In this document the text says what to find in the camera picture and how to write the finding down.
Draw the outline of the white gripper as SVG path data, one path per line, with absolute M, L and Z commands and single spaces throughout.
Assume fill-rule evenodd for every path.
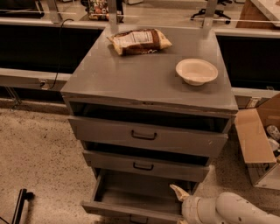
M 216 198 L 191 196 L 181 187 L 170 184 L 177 199 L 182 202 L 180 224 L 217 224 Z

